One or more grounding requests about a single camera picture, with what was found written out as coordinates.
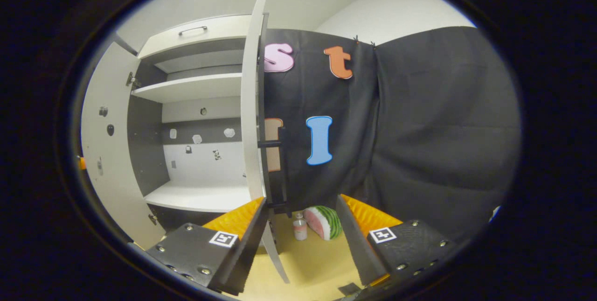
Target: plastic bottle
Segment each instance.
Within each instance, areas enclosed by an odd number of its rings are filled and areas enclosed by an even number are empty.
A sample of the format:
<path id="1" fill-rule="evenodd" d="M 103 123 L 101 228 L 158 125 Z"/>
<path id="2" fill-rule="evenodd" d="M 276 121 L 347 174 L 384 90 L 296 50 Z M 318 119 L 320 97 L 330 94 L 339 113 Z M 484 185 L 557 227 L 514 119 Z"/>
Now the plastic bottle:
<path id="1" fill-rule="evenodd" d="M 297 241 L 304 241 L 307 239 L 307 221 L 303 218 L 303 214 L 301 212 L 297 212 L 296 220 L 292 222 L 292 226 L 294 226 L 294 237 Z"/>

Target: cabinet handle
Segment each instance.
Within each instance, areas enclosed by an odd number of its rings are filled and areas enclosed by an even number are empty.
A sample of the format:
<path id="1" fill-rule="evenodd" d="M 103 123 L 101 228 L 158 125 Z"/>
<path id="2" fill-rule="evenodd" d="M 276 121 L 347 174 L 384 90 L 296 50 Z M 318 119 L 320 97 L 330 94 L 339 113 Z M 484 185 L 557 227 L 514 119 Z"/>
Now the cabinet handle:
<path id="1" fill-rule="evenodd" d="M 199 28 L 202 28 L 203 30 L 207 30 L 207 26 L 206 25 L 202 25 L 201 27 L 195 27 L 195 28 L 190 28 L 190 29 L 185 29 L 183 31 L 180 31 L 179 32 L 179 36 L 181 36 L 185 31 L 193 30 L 193 29 L 199 29 Z"/>

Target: drawer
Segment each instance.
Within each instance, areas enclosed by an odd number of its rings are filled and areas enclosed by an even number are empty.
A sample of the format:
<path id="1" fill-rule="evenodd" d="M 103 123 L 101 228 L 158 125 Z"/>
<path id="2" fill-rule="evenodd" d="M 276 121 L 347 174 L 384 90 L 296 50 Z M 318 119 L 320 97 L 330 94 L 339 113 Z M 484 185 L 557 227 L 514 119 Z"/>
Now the drawer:
<path id="1" fill-rule="evenodd" d="M 250 20 L 251 15 L 235 15 L 193 21 L 176 26 L 150 37 L 141 48 L 138 58 L 143 59 L 190 44 L 245 38 Z"/>

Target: floor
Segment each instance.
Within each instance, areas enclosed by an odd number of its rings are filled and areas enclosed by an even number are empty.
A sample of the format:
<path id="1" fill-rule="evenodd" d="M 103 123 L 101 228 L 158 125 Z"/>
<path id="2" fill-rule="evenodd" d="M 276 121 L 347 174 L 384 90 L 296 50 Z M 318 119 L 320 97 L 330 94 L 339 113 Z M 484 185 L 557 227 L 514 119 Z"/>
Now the floor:
<path id="1" fill-rule="evenodd" d="M 275 215 L 275 233 L 290 284 L 285 284 L 263 248 L 257 252 L 247 277 L 243 301 L 332 301 L 344 296 L 338 288 L 353 282 L 363 288 L 356 266 L 350 256 L 346 237 L 324 241 L 307 228 L 307 239 L 294 239 L 292 219 Z"/>

